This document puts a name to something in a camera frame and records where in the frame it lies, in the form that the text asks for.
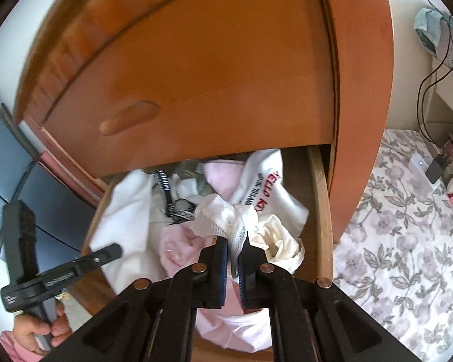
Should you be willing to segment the person's left hand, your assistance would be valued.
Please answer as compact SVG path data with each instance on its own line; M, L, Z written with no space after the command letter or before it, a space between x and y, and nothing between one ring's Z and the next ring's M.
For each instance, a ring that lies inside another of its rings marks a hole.
M51 344L58 347L72 335L69 320L65 314L63 303L55 301L56 320L47 324L35 316L22 313L14 318L13 335L18 344L37 355L45 355L46 351L39 346L37 336L51 335Z

